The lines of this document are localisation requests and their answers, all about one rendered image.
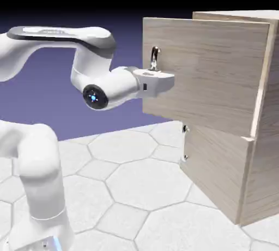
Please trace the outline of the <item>light wood cabinet door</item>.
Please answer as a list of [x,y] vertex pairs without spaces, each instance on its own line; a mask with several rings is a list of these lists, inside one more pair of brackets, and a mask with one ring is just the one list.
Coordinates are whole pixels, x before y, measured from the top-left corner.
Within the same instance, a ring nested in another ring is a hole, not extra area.
[[143,101],[143,111],[249,137],[270,25],[266,22],[145,17],[143,66],[151,49],[157,66],[175,75],[174,87]]
[[181,170],[234,224],[240,224],[253,137],[187,125]]

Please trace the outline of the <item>light wood cabinet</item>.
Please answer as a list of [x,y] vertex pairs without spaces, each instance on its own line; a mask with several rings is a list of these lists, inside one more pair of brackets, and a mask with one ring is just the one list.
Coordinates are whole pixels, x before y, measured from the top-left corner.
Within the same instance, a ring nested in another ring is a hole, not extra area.
[[279,10],[195,11],[194,19],[267,22],[264,69],[249,137],[255,139],[239,226],[279,213]]

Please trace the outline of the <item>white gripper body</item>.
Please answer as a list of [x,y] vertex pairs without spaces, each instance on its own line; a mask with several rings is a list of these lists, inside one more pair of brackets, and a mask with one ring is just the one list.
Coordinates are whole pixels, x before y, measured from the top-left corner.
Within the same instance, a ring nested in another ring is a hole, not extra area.
[[136,69],[132,74],[137,78],[139,91],[137,97],[157,97],[173,88],[175,77],[162,71]]

